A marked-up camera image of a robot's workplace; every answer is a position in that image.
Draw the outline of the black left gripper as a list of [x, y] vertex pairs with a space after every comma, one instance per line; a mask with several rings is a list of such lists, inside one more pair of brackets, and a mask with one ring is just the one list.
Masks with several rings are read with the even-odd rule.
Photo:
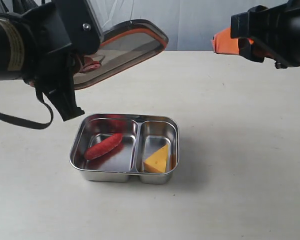
[[42, 92], [63, 121], [85, 112], [77, 106], [73, 74], [87, 74], [102, 64], [90, 56], [74, 55], [72, 43], [54, 2], [26, 12], [36, 47], [34, 86]]

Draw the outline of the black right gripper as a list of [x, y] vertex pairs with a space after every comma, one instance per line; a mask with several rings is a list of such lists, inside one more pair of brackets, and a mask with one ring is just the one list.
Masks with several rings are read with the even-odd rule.
[[230, 27], [216, 33], [211, 44], [215, 54], [258, 63], [270, 58], [276, 69], [300, 67], [300, 0], [232, 15]]

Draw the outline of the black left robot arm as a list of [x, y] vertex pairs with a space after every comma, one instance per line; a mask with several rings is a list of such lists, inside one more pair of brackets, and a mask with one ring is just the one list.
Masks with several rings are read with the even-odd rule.
[[89, 0], [0, 0], [0, 81], [22, 80], [64, 121], [84, 114], [74, 75], [98, 51], [103, 33]]

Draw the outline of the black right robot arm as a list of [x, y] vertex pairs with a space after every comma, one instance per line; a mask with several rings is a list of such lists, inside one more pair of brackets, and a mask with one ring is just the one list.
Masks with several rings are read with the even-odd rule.
[[232, 15], [230, 26], [216, 33], [211, 44], [215, 54], [256, 63], [271, 59], [276, 69], [300, 67], [300, 0]]

